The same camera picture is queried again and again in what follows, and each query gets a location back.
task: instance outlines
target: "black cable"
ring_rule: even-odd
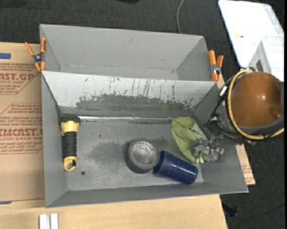
[[[249,218],[246,218],[246,219],[244,219],[244,220],[241,220],[238,224],[236,224],[232,229],[236,229],[238,226],[240,226],[242,223],[244,223],[244,222],[246,222],[246,221],[248,221],[248,220],[250,220],[250,219],[254,219],[254,218],[256,218],[256,217],[259,217],[259,216],[262,216],[262,215],[265,215],[265,214],[267,214],[267,213],[269,213],[269,212],[271,212],[271,211],[273,211],[273,210],[275,210],[275,209],[278,209],[278,208],[280,208],[280,207],[283,207],[283,206],[285,206],[286,204],[284,203],[284,204],[282,204],[282,205],[279,205],[279,206],[277,206],[277,207],[275,207],[275,208],[271,208],[271,209],[269,209],[269,210],[267,210],[267,211],[264,211],[264,212],[262,212],[262,213],[260,213],[260,214],[257,214],[257,215],[255,215],[255,216],[252,216],[252,217],[249,217]]]

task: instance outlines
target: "duct tape roll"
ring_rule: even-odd
[[[148,139],[136,139],[129,145],[125,160],[133,172],[147,173],[158,163],[159,151]]]

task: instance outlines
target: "orange clamp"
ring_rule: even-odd
[[[209,62],[211,67],[211,79],[214,82],[217,82],[220,79],[221,67],[223,64],[224,56],[220,55],[215,59],[215,52],[214,50],[208,51]]]
[[[24,44],[27,47],[29,54],[32,56],[35,62],[35,67],[38,69],[38,71],[43,71],[45,69],[45,63],[43,61],[43,54],[46,53],[47,39],[45,37],[42,38],[41,50],[40,50],[41,52],[39,54],[34,54],[32,48],[27,42],[25,42]]]

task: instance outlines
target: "white object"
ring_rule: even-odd
[[[265,37],[257,47],[249,67],[269,72],[284,82],[284,37]]]
[[[39,215],[39,229],[58,229],[58,214]]]
[[[270,5],[219,0],[219,7],[241,68],[249,67],[261,40],[264,40],[262,44],[267,52],[271,68],[276,63],[275,61],[283,59],[283,55],[269,58],[270,51],[284,52],[284,50],[277,49],[284,46],[279,42],[280,40],[274,44],[274,41],[270,39],[284,38],[282,27]]]

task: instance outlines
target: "clamp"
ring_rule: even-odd
[[[211,68],[211,79],[214,82],[217,82],[220,79],[221,74],[221,67],[223,64],[223,55],[220,55],[215,59],[215,53],[214,50],[208,51],[209,56],[209,62],[210,62],[210,68]]]
[[[223,134],[214,136],[209,141],[200,138],[191,143],[190,149],[196,158],[202,158],[205,161],[217,161],[219,160],[219,155],[221,156],[224,153],[224,149],[219,147],[222,141]]]
[[[38,71],[43,71],[45,69],[45,63],[43,61],[43,55],[46,53],[46,44],[47,44],[47,39],[45,37],[42,38],[42,42],[41,42],[41,48],[40,48],[40,53],[39,54],[34,54],[32,48],[30,47],[30,45],[25,42],[24,43],[30,53],[30,55],[32,56],[34,62],[35,62],[35,66],[38,69]]]

